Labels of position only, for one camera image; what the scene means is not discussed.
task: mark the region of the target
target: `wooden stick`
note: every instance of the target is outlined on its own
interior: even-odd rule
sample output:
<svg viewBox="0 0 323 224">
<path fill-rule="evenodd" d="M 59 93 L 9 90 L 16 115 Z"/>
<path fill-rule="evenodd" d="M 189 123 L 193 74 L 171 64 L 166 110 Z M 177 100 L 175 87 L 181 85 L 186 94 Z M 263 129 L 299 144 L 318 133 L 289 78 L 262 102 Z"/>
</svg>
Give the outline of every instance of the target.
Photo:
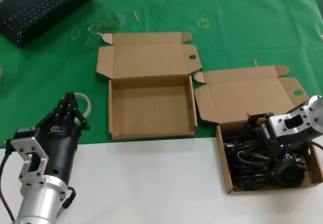
<svg viewBox="0 0 323 224">
<path fill-rule="evenodd" d="M 138 18 L 138 16 L 137 16 L 136 12 L 135 12 L 135 11 L 133 11 L 133 14 L 134 14 L 134 15 L 135 15 L 135 17 L 136 17 L 137 22 L 139 23 L 139 18 Z"/>
</svg>

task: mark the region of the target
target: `silver metal bracket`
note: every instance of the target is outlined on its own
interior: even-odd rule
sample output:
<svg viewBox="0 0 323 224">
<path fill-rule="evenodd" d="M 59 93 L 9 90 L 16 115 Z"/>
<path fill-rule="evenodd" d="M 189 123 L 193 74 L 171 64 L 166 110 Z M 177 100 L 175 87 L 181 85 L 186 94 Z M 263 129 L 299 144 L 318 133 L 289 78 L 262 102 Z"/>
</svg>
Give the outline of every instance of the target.
<svg viewBox="0 0 323 224">
<path fill-rule="evenodd" d="M 19 180 L 25 184 L 31 184 L 35 179 L 41 179 L 45 173 L 48 163 L 48 156 L 44 149 L 40 146 L 36 138 L 27 137 L 22 139 L 15 139 L 11 141 L 13 148 L 19 153 L 24 160 L 24 165 L 21 169 Z M 37 154 L 40 158 L 40 164 L 35 171 L 29 171 L 31 165 L 31 156 Z"/>
</svg>

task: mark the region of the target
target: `black cable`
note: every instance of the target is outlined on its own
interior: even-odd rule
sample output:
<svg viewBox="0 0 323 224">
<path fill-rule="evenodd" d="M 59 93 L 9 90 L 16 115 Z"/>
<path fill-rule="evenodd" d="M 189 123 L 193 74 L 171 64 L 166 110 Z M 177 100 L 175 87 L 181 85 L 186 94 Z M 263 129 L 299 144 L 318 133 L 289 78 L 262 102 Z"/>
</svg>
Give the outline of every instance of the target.
<svg viewBox="0 0 323 224">
<path fill-rule="evenodd" d="M 235 186 L 242 191 L 263 187 L 299 187 L 307 168 L 305 161 L 291 163 L 281 174 L 274 175 L 270 169 L 267 148 L 264 144 L 249 144 L 227 152 L 227 159 Z"/>
<path fill-rule="evenodd" d="M 69 207 L 70 207 L 70 205 L 73 203 L 73 200 L 74 200 L 74 199 L 75 199 L 75 197 L 76 197 L 76 191 L 75 191 L 75 189 L 74 189 L 73 187 L 68 187 L 67 189 L 68 189 L 68 190 L 71 190 L 71 191 L 72 191 L 72 193 L 71 193 L 70 197 L 69 197 L 69 198 L 67 198 L 67 199 L 64 201 L 64 203 L 62 204 L 62 207 L 63 207 L 64 209 L 69 208 Z"/>
<path fill-rule="evenodd" d="M 3 193 L 2 193 L 2 189 L 1 189 L 1 178 L 2 178 L 2 173 L 3 173 L 3 171 L 4 171 L 4 167 L 5 167 L 5 164 L 6 164 L 7 160 L 8 160 L 8 158 L 9 158 L 9 155 L 7 155 L 7 154 L 6 154 L 6 155 L 4 156 L 4 158 L 3 158 L 2 162 L 1 162 L 1 165 L 0 165 L 0 199 L 1 199 L 2 203 L 4 204 L 4 206 L 5 206 L 5 208 L 6 208 L 7 212 L 8 212 L 8 214 L 9 214 L 9 216 L 10 216 L 11 220 L 12 220 L 12 221 L 14 221 L 14 220 L 15 220 L 14 215 L 12 214 L 12 212 L 11 212 L 11 210 L 10 210 L 10 208 L 9 208 L 9 206 L 8 206 L 8 204 L 7 204 L 7 202 L 6 202 L 6 200 L 5 200 L 4 195 L 3 195 Z"/>
<path fill-rule="evenodd" d="M 323 150 L 323 146 L 322 146 L 322 145 L 319 145 L 319 144 L 318 144 L 318 143 L 316 143 L 316 142 L 309 142 L 308 144 L 310 144 L 310 145 L 314 145 L 314 146 L 316 146 L 316 147 L 320 148 L 321 150 Z"/>
</svg>

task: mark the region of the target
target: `cardboard box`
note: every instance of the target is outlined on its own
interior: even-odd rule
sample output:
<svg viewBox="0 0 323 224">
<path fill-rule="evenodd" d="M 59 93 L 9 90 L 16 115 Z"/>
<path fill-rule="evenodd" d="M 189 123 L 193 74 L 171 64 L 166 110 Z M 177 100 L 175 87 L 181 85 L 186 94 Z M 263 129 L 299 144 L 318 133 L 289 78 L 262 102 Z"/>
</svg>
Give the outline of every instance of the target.
<svg viewBox="0 0 323 224">
<path fill-rule="evenodd" d="M 104 34 L 96 71 L 109 81 L 113 140 L 193 136 L 196 109 L 190 73 L 201 68 L 191 33 Z"/>
<path fill-rule="evenodd" d="M 224 181 L 230 194 L 250 192 L 234 188 L 222 133 L 242 129 L 249 115 L 270 112 L 282 115 L 307 101 L 308 96 L 296 78 L 281 77 L 288 71 L 286 66 L 268 66 L 198 72 L 194 75 L 197 82 L 206 83 L 194 90 L 201 118 L 219 124 L 216 137 Z M 306 158 L 308 171 L 300 188 L 323 182 L 321 165 L 313 146 Z"/>
</svg>

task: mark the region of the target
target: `white cable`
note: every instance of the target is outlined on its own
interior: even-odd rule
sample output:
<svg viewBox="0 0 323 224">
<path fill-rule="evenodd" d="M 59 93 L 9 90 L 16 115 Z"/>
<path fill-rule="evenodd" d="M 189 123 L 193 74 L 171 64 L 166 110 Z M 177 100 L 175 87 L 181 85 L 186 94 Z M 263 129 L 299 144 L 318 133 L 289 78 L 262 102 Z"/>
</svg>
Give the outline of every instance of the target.
<svg viewBox="0 0 323 224">
<path fill-rule="evenodd" d="M 87 103 L 87 109 L 86 111 L 83 113 L 83 116 L 85 118 L 87 118 L 90 113 L 91 113 L 91 110 L 92 110 L 92 107 L 91 107 L 91 102 L 90 102 L 90 99 L 85 95 L 85 94 L 82 94 L 82 93 L 74 93 L 75 94 L 75 97 L 76 98 L 82 98 L 82 99 L 85 99 L 86 103 Z M 76 123 L 79 123 L 79 119 L 75 118 L 75 122 Z"/>
</svg>

